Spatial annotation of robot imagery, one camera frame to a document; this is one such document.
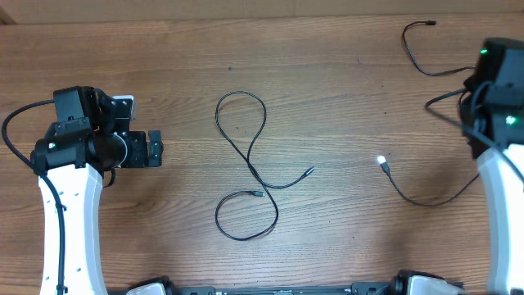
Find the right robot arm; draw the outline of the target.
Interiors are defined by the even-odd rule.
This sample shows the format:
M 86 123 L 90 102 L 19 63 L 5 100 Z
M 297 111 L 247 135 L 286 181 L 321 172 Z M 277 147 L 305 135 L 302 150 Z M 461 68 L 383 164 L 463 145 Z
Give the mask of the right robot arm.
M 486 192 L 493 294 L 523 292 L 523 43 L 488 38 L 459 105 Z

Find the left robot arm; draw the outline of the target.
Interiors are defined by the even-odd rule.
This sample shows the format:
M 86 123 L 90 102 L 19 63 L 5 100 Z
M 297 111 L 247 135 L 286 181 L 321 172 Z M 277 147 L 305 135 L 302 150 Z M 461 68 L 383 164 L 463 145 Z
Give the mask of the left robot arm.
M 44 208 L 42 294 L 105 294 L 99 242 L 99 204 L 106 172 L 159 167 L 160 131 L 132 131 L 132 95 L 109 96 L 74 86 L 52 99 L 57 120 L 31 153 L 42 171 Z

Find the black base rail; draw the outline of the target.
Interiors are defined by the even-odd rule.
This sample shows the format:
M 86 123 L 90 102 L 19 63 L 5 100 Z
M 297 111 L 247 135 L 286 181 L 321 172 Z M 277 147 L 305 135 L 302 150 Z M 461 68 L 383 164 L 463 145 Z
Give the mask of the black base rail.
M 214 288 L 184 287 L 174 292 L 180 295 L 393 295 L 395 291 L 387 282 L 360 282 L 349 286 L 308 286 L 272 288 Z

